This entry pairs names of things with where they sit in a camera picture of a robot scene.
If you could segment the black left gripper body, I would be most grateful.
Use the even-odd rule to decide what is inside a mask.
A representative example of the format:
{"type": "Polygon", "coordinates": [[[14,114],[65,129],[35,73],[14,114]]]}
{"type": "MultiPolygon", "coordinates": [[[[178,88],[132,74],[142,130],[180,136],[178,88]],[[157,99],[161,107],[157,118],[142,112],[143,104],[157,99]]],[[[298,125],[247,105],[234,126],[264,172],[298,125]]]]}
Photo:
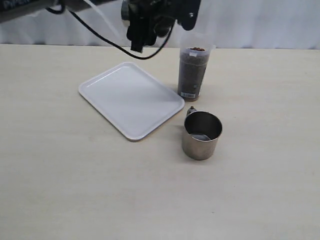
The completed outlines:
{"type": "Polygon", "coordinates": [[[168,37],[179,8],[179,0],[127,0],[126,37],[131,42],[130,49],[141,53],[145,46],[153,46],[157,38],[168,37]]]}

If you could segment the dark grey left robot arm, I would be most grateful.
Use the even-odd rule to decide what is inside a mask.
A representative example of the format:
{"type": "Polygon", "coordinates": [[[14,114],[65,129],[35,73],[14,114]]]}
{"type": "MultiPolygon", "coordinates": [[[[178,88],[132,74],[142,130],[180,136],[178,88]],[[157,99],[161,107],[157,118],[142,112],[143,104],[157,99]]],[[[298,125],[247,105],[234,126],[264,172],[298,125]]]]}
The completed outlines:
{"type": "MultiPolygon", "coordinates": [[[[2,0],[0,2],[0,21],[2,23],[33,14],[40,10],[61,15],[69,11],[83,26],[96,37],[123,51],[119,45],[99,35],[77,15],[89,8],[99,12],[105,0],[2,0]]],[[[198,18],[199,0],[124,0],[121,5],[121,18],[128,23],[126,37],[130,49],[142,53],[145,46],[152,46],[157,38],[167,43],[175,24],[186,31],[192,30],[198,18]]]]}

